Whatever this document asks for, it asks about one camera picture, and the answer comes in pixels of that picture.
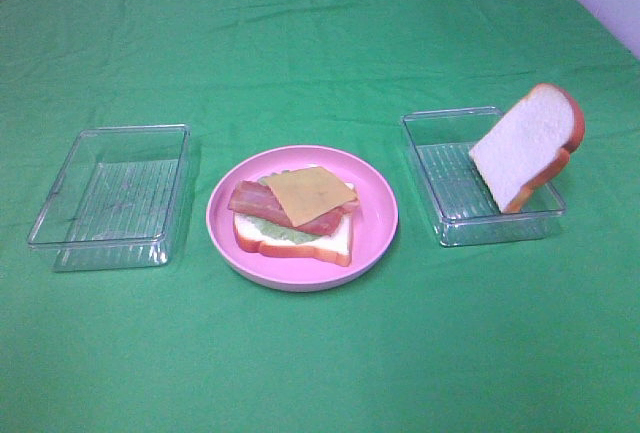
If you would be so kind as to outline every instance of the pink plate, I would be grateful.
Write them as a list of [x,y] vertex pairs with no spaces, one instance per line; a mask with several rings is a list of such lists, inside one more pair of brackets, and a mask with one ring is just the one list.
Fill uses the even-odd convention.
[[[233,213],[227,209],[236,183],[309,165],[324,166],[343,181],[356,185],[360,208],[353,217],[351,265],[307,258],[269,258],[241,250],[233,235]],[[241,275],[278,290],[315,291],[351,281],[380,259],[395,235],[398,206],[384,177],[360,158],[325,146],[285,146],[252,156],[227,173],[211,194],[206,221],[213,244]]]

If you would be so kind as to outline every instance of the white bread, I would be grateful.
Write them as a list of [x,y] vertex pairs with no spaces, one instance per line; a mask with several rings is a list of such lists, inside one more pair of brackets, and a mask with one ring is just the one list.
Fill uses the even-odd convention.
[[502,213],[516,213],[556,176],[584,137],[584,115],[562,88],[536,85],[469,154]]
[[250,217],[240,213],[233,215],[233,232],[238,246],[249,253],[260,253],[276,258],[315,258],[340,266],[349,266],[351,263],[353,239],[351,214],[342,217],[340,225],[332,235],[321,236],[307,243],[296,244],[291,240],[266,236]]

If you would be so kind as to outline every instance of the transparent tray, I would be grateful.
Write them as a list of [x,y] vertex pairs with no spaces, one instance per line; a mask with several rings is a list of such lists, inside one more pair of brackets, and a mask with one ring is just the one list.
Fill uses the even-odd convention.
[[402,118],[416,183],[438,241],[478,245],[547,237],[559,231],[565,202],[551,182],[520,213],[502,214],[469,157],[500,119],[493,106],[417,112]]
[[28,237],[54,271],[159,266],[176,244],[190,129],[82,131]]

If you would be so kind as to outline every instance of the cheese slice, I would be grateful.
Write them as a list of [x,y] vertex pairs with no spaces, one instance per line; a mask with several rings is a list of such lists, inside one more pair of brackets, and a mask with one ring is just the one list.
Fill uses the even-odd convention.
[[357,198],[351,188],[322,166],[278,173],[264,178],[264,182],[294,227]]

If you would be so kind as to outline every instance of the green cloth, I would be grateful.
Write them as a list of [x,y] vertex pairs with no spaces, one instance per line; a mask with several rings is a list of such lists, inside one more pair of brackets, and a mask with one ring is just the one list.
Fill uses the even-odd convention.
[[[575,0],[1,0],[0,430],[640,430],[640,63]],[[400,118],[582,105],[562,233],[443,248]],[[76,134],[188,123],[186,242],[160,268],[52,273],[26,237]],[[345,286],[295,294],[209,239],[234,165],[321,144],[400,224]]]

